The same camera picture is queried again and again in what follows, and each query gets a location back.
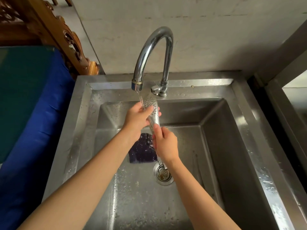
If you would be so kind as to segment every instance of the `wooden chair leg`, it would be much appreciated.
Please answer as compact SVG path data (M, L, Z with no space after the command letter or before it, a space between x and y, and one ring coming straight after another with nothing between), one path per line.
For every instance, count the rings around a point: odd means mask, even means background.
M52 0L54 5L58 5L57 0Z
M71 3L70 0L65 0L65 1L66 1L66 3L68 4L68 6L72 6L72 3Z

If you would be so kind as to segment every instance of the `green surface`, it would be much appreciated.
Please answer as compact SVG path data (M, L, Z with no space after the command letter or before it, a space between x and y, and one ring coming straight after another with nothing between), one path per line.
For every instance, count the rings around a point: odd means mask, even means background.
M20 134L46 84L51 46L0 47L0 163Z

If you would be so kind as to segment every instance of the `sink basin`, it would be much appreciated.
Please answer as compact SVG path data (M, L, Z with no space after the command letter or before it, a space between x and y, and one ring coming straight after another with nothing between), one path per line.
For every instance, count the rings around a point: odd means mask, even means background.
M146 75L142 92L160 79ZM78 77L43 199L121 129L139 100L130 86L129 75ZM240 75L171 73L169 94L157 99L182 162L242 229L306 224L306 194ZM85 229L192 229L175 182L160 181L156 164L127 155Z

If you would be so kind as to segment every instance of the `faucet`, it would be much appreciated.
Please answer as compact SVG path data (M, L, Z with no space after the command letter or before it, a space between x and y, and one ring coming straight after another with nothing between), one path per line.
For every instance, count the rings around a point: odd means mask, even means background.
M148 58L157 45L157 43L162 38L166 38L166 50L164 59L163 76L160 85L154 85L151 88L151 92L154 95L160 95L165 97L167 95L168 77L169 77L169 65L171 62L172 51L173 51L173 33L168 27L159 27L155 30L145 42L140 55L138 56L138 61L134 69L133 79L131 88L134 91L141 91L143 86L143 72L148 61Z

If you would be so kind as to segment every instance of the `drain strainer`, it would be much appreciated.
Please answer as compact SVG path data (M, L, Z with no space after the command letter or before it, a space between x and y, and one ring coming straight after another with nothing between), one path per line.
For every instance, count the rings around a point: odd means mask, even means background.
M160 185L169 185L174 181L170 172L167 169L165 169L163 165L160 165L159 163L157 163L154 166L153 170L154 170L153 175L155 176L156 181Z

